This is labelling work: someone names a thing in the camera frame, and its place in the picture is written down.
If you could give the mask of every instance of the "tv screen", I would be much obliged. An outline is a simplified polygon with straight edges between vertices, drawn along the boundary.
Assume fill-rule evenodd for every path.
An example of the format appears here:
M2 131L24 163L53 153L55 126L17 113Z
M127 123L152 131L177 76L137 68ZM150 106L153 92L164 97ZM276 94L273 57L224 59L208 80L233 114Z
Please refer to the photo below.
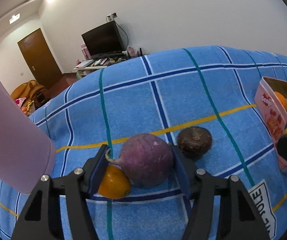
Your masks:
M82 34L82 38L92 58L97 54L125 50L115 21Z

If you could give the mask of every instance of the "orange tomato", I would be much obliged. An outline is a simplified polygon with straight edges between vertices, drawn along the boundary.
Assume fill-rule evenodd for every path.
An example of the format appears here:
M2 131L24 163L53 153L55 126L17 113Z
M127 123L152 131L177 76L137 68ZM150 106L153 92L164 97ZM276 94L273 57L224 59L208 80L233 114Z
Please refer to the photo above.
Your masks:
M130 193L130 180L125 173L113 165L108 165L98 189L98 193L106 198L118 199Z
M282 103L282 106L287 110L287 102L285 97L279 92L275 92L275 94L278 97L279 101Z

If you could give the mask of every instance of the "pink cup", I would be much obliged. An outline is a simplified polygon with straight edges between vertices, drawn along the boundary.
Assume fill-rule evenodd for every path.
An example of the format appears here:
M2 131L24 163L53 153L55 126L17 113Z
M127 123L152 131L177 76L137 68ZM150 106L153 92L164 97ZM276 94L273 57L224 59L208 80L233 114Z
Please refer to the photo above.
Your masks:
M0 179L28 194L43 174L51 174L55 148L16 105L0 82Z

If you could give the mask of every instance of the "blue blanket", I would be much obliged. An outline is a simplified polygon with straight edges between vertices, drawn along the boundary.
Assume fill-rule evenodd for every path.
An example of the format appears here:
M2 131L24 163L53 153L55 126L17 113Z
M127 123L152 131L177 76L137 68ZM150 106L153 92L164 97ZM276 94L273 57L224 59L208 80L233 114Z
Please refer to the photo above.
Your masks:
M181 129L205 127L213 146L197 167L220 177L237 174L270 238L278 239L287 228L287 174L278 168L254 103L262 76L287 80L287 57L219 46L163 51L95 71L30 118L58 151L52 177L82 167L109 137L118 158L134 134L152 132L176 144ZM27 198L0 181L2 239L11 237ZM60 201L65 239L71 239L64 196ZM132 188L128 197L112 202L96 194L87 204L99 239L109 240L181 239L192 206L174 173L155 188ZM214 205L210 239L217 231L218 198Z

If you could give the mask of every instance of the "metal screw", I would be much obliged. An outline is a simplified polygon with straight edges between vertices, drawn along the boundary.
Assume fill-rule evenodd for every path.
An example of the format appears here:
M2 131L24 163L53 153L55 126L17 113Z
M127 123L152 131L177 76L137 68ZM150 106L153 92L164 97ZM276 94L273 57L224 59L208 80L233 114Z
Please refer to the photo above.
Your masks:
M198 175L204 175L206 173L206 171L204 169L197 169L196 173Z
M76 168L74 171L73 171L74 174L76 175L80 175L81 173L83 173L83 169L82 168Z
M41 178L40 178L40 180L43 181L43 182L47 181L48 179L49 179L48 175L42 175Z
M230 179L231 179L233 182L239 181L239 178L238 178L237 175L232 175L232 176L230 177Z

